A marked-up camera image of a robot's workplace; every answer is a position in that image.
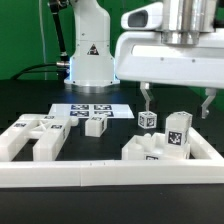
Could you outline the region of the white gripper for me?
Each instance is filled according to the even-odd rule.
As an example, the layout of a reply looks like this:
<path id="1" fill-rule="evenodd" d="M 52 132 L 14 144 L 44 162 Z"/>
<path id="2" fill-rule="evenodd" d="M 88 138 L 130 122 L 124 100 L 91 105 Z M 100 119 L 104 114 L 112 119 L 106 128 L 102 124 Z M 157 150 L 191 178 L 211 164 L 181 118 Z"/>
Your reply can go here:
<path id="1" fill-rule="evenodd" d="M 201 117 L 216 89 L 224 89 L 224 28 L 211 15 L 186 15 L 175 7 L 141 7 L 122 15 L 124 33 L 115 50 L 115 73 L 121 80 L 139 81 L 150 110 L 150 83 L 205 87 Z"/>

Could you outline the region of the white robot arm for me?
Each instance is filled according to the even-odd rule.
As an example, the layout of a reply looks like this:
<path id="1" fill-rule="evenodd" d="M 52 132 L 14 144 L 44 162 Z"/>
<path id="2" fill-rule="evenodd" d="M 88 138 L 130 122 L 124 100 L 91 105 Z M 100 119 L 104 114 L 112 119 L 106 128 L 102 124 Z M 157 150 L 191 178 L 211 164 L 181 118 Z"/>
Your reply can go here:
<path id="1" fill-rule="evenodd" d="M 124 33 L 110 53 L 110 16 L 96 0 L 70 0 L 76 50 L 68 84 L 105 87 L 121 80 L 204 87 L 202 115 L 224 89 L 224 0 L 160 0 L 121 17 Z"/>

